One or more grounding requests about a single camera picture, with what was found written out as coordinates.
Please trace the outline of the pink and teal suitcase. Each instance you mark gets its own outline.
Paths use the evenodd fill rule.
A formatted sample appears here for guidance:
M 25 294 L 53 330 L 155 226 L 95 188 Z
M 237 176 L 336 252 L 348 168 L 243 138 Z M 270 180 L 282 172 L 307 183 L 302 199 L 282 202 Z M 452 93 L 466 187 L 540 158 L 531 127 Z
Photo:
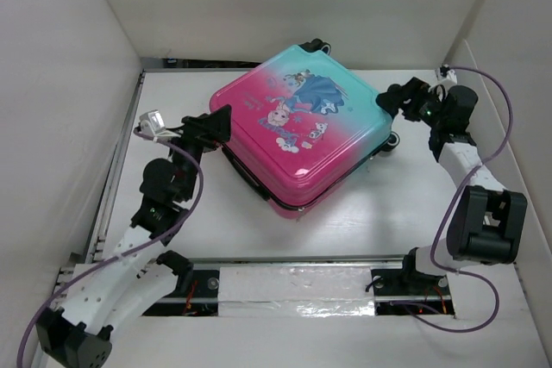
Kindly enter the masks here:
M 399 144 L 378 91 L 320 39 L 288 47 L 210 98 L 231 108 L 223 154 L 282 217 L 313 209 L 350 174 Z

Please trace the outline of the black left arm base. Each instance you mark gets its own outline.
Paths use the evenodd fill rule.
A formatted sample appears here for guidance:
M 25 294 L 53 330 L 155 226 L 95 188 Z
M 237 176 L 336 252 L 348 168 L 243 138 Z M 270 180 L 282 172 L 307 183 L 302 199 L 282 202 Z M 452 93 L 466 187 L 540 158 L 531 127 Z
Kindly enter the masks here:
M 179 278 L 176 288 L 162 297 L 143 316 L 150 317 L 209 317 L 218 315 L 220 271 L 194 270 L 189 277 Z

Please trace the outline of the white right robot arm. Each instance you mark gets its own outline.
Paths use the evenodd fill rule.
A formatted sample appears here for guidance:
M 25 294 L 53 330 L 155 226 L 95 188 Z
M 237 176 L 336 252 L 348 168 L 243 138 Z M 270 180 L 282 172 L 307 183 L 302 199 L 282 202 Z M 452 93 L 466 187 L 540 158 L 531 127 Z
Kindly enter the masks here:
M 452 178 L 455 195 L 434 242 L 403 258 L 397 280 L 418 293 L 447 272 L 473 265 L 509 265 L 518 255 L 528 207 L 524 194 L 510 191 L 488 169 L 467 131 L 479 98 L 466 86 L 434 87 L 419 78 L 393 84 L 376 98 L 389 115 L 430 127 L 429 149 Z

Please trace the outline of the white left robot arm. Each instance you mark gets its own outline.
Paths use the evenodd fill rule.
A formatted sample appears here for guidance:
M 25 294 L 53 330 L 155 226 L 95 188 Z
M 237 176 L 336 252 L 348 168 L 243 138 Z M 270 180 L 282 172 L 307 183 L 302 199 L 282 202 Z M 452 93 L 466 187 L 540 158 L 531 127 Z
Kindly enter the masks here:
M 201 158 L 229 141 L 231 114 L 224 105 L 186 116 L 176 128 L 167 128 L 157 110 L 140 116 L 134 135 L 169 154 L 144 167 L 141 205 L 110 256 L 60 288 L 81 285 L 58 308 L 40 311 L 34 326 L 47 356 L 64 367 L 101 367 L 125 324 L 163 296 L 190 290 L 193 265 L 168 246 L 201 200 Z

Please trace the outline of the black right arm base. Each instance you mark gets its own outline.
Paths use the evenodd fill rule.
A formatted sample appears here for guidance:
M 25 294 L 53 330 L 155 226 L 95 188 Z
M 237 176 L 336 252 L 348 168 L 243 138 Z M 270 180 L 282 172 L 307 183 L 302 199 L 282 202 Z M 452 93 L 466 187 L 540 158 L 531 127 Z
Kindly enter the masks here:
M 455 315 L 448 280 L 423 277 L 407 282 L 400 269 L 376 268 L 366 293 L 373 295 L 377 316 Z

